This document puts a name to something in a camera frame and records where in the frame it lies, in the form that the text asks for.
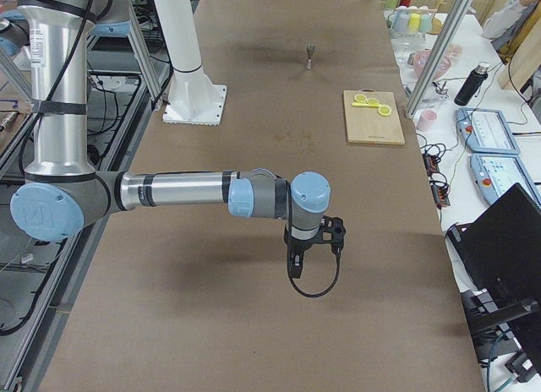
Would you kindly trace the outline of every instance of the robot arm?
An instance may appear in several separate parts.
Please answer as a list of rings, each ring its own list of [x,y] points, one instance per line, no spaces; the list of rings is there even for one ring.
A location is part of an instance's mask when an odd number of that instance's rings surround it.
[[[137,206],[226,203],[232,215],[287,221],[291,281],[300,277],[304,252],[315,243],[329,243],[339,267],[346,231],[342,220],[324,216],[331,189],[315,172],[298,175],[290,185],[262,169],[149,175],[96,171],[86,154],[85,37],[96,25],[100,33],[126,31],[129,0],[18,4],[30,25],[35,159],[25,168],[26,184],[10,208],[27,234],[58,241],[101,217]]]

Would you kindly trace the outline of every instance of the person's arm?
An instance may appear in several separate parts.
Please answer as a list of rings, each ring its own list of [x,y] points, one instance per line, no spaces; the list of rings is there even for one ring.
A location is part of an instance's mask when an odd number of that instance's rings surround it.
[[[520,19],[522,12],[539,0],[509,0],[498,12],[490,16],[483,26],[483,37],[496,39]]]

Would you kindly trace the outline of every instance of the white pole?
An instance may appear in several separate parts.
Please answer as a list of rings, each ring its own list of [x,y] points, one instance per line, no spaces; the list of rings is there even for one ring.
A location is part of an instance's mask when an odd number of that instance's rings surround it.
[[[189,0],[154,0],[175,69],[164,122],[220,124],[227,87],[213,85],[201,63]]]

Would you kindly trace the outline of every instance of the computer screen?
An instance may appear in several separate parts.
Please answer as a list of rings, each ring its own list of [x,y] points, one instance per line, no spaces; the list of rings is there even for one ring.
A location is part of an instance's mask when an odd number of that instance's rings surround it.
[[[460,255],[473,283],[499,308],[531,297],[541,303],[541,209],[513,185],[461,234]],[[541,373],[541,313],[508,323]]]

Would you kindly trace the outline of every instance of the water bottle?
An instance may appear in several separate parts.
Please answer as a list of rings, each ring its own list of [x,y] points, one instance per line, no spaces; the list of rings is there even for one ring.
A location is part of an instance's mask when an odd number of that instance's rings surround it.
[[[489,64],[479,63],[479,65],[472,70],[468,75],[466,82],[458,91],[455,98],[455,103],[460,106],[465,106],[472,99],[472,96],[477,92],[483,81],[488,77]]]

